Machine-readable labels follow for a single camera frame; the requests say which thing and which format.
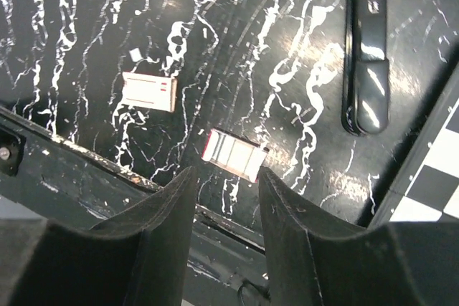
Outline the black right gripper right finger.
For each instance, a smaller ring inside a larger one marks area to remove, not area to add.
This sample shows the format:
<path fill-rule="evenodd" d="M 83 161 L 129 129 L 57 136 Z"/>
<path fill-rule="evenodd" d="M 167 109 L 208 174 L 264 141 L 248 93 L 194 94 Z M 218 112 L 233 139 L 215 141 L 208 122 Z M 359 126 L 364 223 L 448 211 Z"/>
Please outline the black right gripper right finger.
<path fill-rule="evenodd" d="M 350 224 L 258 177 L 272 305 L 456 305 L 458 224 Z"/>

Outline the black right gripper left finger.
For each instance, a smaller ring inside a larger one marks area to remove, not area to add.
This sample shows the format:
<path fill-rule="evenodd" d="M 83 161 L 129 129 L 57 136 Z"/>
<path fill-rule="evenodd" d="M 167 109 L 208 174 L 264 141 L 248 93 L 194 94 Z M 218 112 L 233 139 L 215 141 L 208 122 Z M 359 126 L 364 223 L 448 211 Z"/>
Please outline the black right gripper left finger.
<path fill-rule="evenodd" d="M 49 219 L 1 220 L 3 305 L 180 305 L 197 172 L 77 230 Z"/>

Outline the open staple box tray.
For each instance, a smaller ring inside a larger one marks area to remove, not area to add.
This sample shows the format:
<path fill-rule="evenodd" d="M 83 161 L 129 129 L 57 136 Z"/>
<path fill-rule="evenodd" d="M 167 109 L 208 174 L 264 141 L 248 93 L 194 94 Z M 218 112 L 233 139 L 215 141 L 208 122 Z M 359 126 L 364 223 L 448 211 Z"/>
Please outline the open staple box tray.
<path fill-rule="evenodd" d="M 270 150 L 223 130 L 212 128 L 202 160 L 255 183 Z"/>

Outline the black white checkerboard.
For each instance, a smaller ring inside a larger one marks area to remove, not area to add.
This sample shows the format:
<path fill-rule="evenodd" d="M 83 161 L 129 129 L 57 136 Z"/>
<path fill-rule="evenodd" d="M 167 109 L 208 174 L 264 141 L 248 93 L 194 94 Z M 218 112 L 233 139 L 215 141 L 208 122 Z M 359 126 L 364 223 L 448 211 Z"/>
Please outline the black white checkerboard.
<path fill-rule="evenodd" d="M 458 221 L 458 69 L 370 222 Z"/>

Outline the white red staple box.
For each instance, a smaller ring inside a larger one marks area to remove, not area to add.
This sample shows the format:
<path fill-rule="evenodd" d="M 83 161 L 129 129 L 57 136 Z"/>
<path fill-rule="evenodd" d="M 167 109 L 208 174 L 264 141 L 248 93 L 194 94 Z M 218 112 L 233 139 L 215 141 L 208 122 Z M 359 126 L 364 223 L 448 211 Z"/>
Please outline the white red staple box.
<path fill-rule="evenodd" d="M 121 104 L 173 113 L 178 80 L 134 72 L 123 73 Z"/>

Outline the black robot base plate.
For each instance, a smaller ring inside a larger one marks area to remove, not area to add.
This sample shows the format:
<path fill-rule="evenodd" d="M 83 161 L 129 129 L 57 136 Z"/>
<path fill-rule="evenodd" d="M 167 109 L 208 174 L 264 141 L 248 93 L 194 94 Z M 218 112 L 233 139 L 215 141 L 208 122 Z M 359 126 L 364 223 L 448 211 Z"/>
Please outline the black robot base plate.
<path fill-rule="evenodd" d="M 1 175 L 1 205 L 88 229 L 159 191 L 120 168 L 7 110 L 1 131 L 18 140 L 15 176 Z M 267 305 L 262 237 L 198 206 L 184 283 L 185 305 Z"/>

